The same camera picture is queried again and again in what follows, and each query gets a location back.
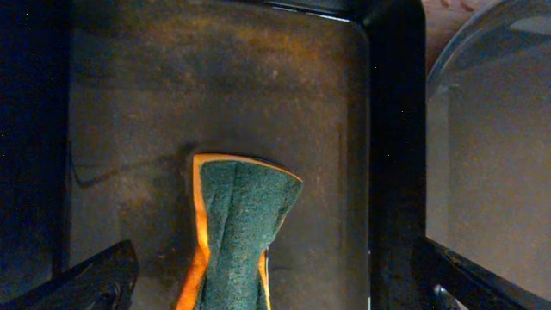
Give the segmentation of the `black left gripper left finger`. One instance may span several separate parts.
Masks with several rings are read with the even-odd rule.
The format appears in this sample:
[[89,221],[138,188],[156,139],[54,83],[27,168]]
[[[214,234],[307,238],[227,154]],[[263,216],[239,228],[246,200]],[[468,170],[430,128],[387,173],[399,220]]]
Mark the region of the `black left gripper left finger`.
[[1,305],[2,310],[128,310],[139,275],[133,244],[123,240],[51,281]]

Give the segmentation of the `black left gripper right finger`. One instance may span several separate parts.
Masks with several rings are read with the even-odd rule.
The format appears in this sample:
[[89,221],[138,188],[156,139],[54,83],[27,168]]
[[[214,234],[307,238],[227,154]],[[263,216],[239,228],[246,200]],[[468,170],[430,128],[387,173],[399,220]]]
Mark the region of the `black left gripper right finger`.
[[412,272],[424,309],[435,309],[440,305],[440,288],[469,309],[550,308],[550,301],[427,237],[415,244]]

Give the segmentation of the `green and yellow sponge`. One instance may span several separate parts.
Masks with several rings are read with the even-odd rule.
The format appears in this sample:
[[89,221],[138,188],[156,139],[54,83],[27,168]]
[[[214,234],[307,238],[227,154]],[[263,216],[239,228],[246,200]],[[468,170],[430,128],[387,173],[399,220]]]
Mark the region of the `green and yellow sponge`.
[[303,182],[255,158],[198,153],[191,162],[196,247],[177,310],[269,310],[268,253]]

